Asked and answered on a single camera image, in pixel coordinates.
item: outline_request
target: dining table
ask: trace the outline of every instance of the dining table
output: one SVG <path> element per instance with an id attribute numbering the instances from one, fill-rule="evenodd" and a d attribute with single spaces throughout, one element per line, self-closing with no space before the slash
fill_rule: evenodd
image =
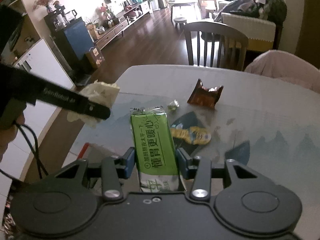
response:
<path id="1" fill-rule="evenodd" d="M 214 109 L 187 103 L 198 79 L 207 88 L 223 86 Z M 246 142 L 245 164 L 300 198 L 302 215 L 294 232 L 305 240 L 319 239 L 320 94 L 251 73 L 187 65 L 132 66 L 116 84 L 120 92 L 110 118 L 95 128 L 84 125 L 71 152 L 79 153 L 89 142 L 123 155 L 134 146 L 131 107 L 163 106 L 170 125 L 192 113 L 210 131 L 211 141 L 194 148 L 191 157 L 223 163 L 225 152 Z M 170 111 L 173 100 L 179 107 Z M 222 189 L 212 179 L 212 194 Z"/>
<path id="2" fill-rule="evenodd" d="M 196 11 L 196 4 L 197 3 L 198 3 L 198 0 L 168 0 L 168 4 L 170 6 L 170 11 L 171 11 L 171 21 L 172 21 L 172 17 L 173 17 L 173 8 L 174 7 L 181 8 L 181 6 L 190 6 L 190 5 L 193 5 L 193 8 L 195 9 L 196 18 L 198 19 L 197 11 Z"/>

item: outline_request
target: stool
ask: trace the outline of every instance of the stool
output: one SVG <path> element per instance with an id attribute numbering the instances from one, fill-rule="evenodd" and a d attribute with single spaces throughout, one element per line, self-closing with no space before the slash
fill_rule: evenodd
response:
<path id="1" fill-rule="evenodd" d="M 178 24 L 179 24 L 180 28 L 183 29 L 184 24 L 187 23 L 187 19 L 184 18 L 184 17 L 175 18 L 173 21 L 174 21 L 175 24 L 176 24 L 176 26 L 175 26 L 176 29 L 178 28 Z"/>
<path id="2" fill-rule="evenodd" d="M 209 18 L 209 14 L 212 14 L 212 18 L 215 18 L 215 13 L 217 12 L 216 5 L 214 1 L 207 1 L 207 6 L 205 7 L 205 17 Z"/>
<path id="3" fill-rule="evenodd" d="M 214 18 L 216 17 L 216 15 L 217 15 L 216 9 L 213 9 L 213 8 L 207 6 L 207 7 L 205 8 L 205 17 L 206 17 L 206 18 L 210 18 L 210 16 L 209 16 L 210 13 L 211 13 L 213 19 L 214 19 Z"/>

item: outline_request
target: brown candy wrapper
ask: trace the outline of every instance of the brown candy wrapper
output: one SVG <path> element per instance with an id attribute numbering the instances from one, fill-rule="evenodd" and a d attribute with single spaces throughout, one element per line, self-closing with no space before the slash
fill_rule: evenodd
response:
<path id="1" fill-rule="evenodd" d="M 188 100 L 188 104 L 214 108 L 220 98 L 222 90 L 223 86 L 205 88 L 201 79 L 198 79 L 197 85 Z"/>

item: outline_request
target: human hand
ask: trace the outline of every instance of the human hand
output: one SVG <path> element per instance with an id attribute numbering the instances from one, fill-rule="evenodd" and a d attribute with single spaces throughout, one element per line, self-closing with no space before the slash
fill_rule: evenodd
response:
<path id="1" fill-rule="evenodd" d="M 24 124 L 25 119 L 23 113 L 17 118 L 16 122 L 18 124 Z M 8 148 L 8 144 L 12 142 L 18 133 L 18 128 L 12 125 L 7 130 L 0 130 L 0 161 L 2 161 L 3 154 Z"/>

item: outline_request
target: cable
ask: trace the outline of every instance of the cable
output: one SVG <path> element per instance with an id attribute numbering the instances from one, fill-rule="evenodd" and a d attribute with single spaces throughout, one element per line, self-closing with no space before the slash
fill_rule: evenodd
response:
<path id="1" fill-rule="evenodd" d="M 9 179 L 21 181 L 21 180 L 15 178 L 15 177 L 9 175 L 8 173 L 4 172 L 4 171 L 1 170 L 1 169 L 0 169 L 0 173 L 2 173 L 4 176 L 6 176 L 6 177 L 9 178 Z"/>
<path id="2" fill-rule="evenodd" d="M 26 142 L 28 143 L 31 152 L 33 153 L 35 159 L 36 159 L 36 163 L 37 163 L 37 169 L 38 169 L 38 173 L 39 173 L 39 178 L 42 179 L 42 173 L 41 173 L 41 169 L 43 170 L 45 175 L 48 175 L 49 173 L 47 172 L 47 170 L 45 169 L 44 165 L 42 164 L 42 162 L 40 161 L 39 158 L 39 148 L 38 148 L 38 139 L 37 136 L 35 134 L 35 132 L 26 124 L 17 124 L 16 122 L 14 122 L 14 124 L 18 127 L 19 131 L 22 133 L 23 137 L 25 138 Z M 22 127 L 25 127 L 27 130 L 29 130 L 33 136 L 33 139 L 35 141 L 35 148 L 33 148 L 28 136 L 26 135 L 25 131 L 22 129 Z"/>

